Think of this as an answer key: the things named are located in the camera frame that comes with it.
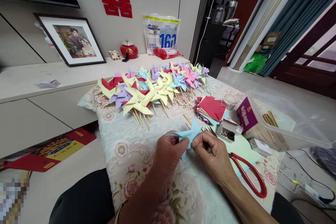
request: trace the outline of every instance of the rubik's cube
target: rubik's cube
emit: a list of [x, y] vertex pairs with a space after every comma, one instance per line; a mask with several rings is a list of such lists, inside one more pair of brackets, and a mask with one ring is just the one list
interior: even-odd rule
[[111, 56], [111, 59], [113, 59], [113, 60], [121, 60], [118, 51], [109, 51], [109, 54]]

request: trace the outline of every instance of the plastic bag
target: plastic bag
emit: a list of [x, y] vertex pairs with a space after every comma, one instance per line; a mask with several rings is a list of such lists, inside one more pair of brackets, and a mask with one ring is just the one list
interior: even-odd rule
[[155, 48], [153, 53], [161, 59], [175, 58], [180, 53], [174, 48]]
[[152, 13], [144, 14], [143, 23], [147, 54], [154, 55], [155, 48], [176, 48], [181, 19]]

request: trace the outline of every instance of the printed number 160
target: printed number 160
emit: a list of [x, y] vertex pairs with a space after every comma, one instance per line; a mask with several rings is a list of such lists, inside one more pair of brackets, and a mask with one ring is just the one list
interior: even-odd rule
[[175, 47], [176, 45], [176, 34], [170, 35], [169, 33], [160, 35], [161, 48]]

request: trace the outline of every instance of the clear plastic container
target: clear plastic container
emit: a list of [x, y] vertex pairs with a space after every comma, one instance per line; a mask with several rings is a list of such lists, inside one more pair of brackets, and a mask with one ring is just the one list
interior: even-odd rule
[[232, 110], [239, 103], [239, 99], [232, 94], [226, 94], [223, 97], [223, 103], [227, 110]]
[[[279, 127], [269, 125], [264, 120], [263, 115], [269, 111]], [[285, 98], [247, 90], [246, 98], [237, 112], [244, 127], [244, 137], [257, 138], [272, 149], [289, 151], [310, 146], [332, 147], [328, 138]]]

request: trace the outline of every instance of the red scissors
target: red scissors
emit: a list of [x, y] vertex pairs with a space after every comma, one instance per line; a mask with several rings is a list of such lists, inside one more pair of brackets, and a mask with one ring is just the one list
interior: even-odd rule
[[[242, 157], [234, 154], [233, 152], [229, 153], [229, 157], [234, 161], [234, 163], [237, 165], [241, 175], [243, 176], [243, 178], [245, 179], [246, 183], [251, 187], [252, 191], [259, 197], [259, 198], [266, 198], [267, 196], [267, 188], [265, 185], [265, 182], [263, 180], [263, 178], [261, 177], [261, 175], [259, 174], [259, 172], [257, 171], [257, 169], [251, 165], [247, 160], [243, 159]], [[261, 192], [259, 192], [254, 185], [252, 184], [251, 180], [248, 178], [247, 174], [245, 173], [244, 169], [241, 167], [241, 165], [239, 164], [238, 160], [242, 161], [243, 163], [247, 164], [247, 166], [253, 171], [253, 173], [255, 174], [255, 176], [257, 177], [259, 183], [260, 183], [260, 187], [261, 187]]]

